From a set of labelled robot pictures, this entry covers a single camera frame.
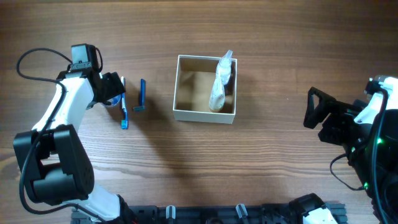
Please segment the cotton swab tub blue label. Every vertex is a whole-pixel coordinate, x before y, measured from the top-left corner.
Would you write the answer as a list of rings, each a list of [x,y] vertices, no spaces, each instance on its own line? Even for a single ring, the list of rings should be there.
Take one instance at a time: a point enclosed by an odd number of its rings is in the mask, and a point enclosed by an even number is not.
[[[102,105],[110,108],[118,105],[120,101],[121,101],[121,95],[117,95],[109,100],[102,102]]]

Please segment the clear foamy liquid bottle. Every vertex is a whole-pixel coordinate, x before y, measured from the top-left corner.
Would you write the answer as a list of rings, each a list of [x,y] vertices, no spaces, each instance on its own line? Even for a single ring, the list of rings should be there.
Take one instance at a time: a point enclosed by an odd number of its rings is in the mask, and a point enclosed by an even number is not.
[[[221,57],[216,68],[216,76],[221,78],[222,85],[227,85],[231,77],[233,51],[228,50],[226,54]]]

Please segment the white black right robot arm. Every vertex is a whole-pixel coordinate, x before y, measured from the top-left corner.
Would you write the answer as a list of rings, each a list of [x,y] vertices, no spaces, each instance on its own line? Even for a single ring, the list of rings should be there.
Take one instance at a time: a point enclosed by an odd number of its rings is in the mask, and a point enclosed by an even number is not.
[[[370,122],[361,114],[373,112],[374,100],[350,105],[312,87],[308,91],[303,125],[322,124],[322,142],[342,146],[343,157],[355,170],[361,186],[372,200],[374,215],[381,223],[397,223],[397,109],[389,109],[392,95],[380,84],[368,83],[366,93],[381,97]]]

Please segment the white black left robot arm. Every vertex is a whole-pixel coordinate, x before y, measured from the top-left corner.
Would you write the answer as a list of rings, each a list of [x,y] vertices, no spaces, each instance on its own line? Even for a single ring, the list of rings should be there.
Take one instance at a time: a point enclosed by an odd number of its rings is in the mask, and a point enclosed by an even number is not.
[[[137,223],[122,196],[95,184],[93,166],[78,137],[85,111],[115,104],[125,87],[116,72],[102,73],[94,45],[71,47],[68,67],[53,83],[53,100],[40,121],[16,134],[13,142],[21,171],[19,196],[29,213],[46,215],[71,207],[93,223]]]

